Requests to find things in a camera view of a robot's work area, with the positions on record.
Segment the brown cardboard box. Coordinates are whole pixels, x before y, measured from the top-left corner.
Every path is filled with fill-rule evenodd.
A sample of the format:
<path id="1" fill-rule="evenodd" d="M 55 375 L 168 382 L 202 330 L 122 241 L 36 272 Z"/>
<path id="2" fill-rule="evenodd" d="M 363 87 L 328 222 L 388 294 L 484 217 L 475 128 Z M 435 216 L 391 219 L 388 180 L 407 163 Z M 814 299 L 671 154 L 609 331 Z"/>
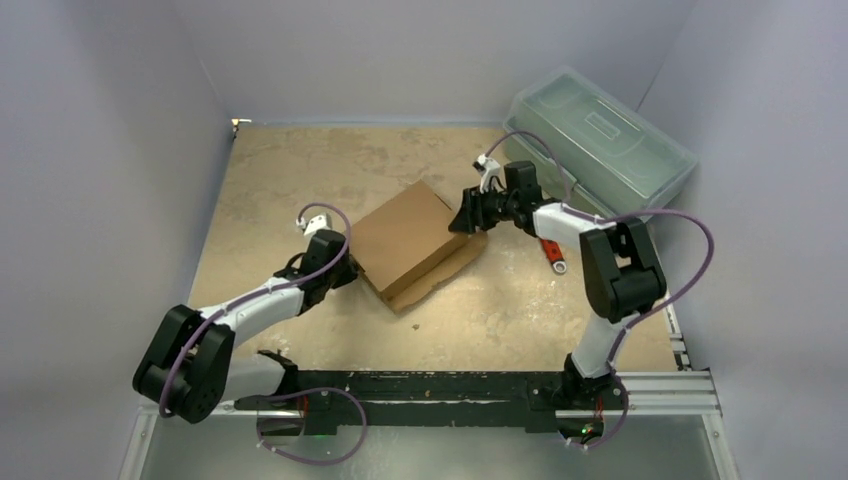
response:
<path id="1" fill-rule="evenodd" d="M 350 252 L 360 275 L 395 314 L 454 279 L 486 249 L 488 235 L 452 233 L 454 209 L 423 180 L 352 226 Z"/>

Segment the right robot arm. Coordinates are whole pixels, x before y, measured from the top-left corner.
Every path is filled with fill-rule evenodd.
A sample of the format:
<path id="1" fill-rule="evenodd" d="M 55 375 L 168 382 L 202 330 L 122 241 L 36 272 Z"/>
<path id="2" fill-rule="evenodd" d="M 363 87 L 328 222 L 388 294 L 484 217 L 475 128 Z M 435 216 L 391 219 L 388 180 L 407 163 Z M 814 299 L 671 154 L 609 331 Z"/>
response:
<path id="1" fill-rule="evenodd" d="M 584 407 L 611 386 L 630 322 L 649 313 L 666 294 L 647 227 L 640 218 L 604 220 L 545 197 L 530 161 L 500 165 L 481 155 L 472 166 L 480 182 L 463 190 L 450 232 L 472 235 L 511 222 L 532 237 L 580 253 L 590 319 L 566 356 L 558 386 L 542 396 L 553 406 Z"/>

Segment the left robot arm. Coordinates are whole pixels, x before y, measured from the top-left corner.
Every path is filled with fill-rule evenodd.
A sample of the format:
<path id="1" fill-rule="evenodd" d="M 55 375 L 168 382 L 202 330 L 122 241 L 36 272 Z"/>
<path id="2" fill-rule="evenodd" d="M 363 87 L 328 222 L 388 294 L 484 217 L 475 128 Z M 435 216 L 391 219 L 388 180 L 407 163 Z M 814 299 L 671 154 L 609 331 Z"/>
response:
<path id="1" fill-rule="evenodd" d="M 305 251 L 259 287 L 219 305 L 169 309 L 133 375 L 133 390 L 155 402 L 164 417 L 190 424 L 207 418 L 223 401 L 250 396 L 260 395 L 275 409 L 289 407 L 298 395 L 295 364 L 263 350 L 234 366 L 234 350 L 305 314 L 357 276 L 346 237 L 318 230 Z"/>

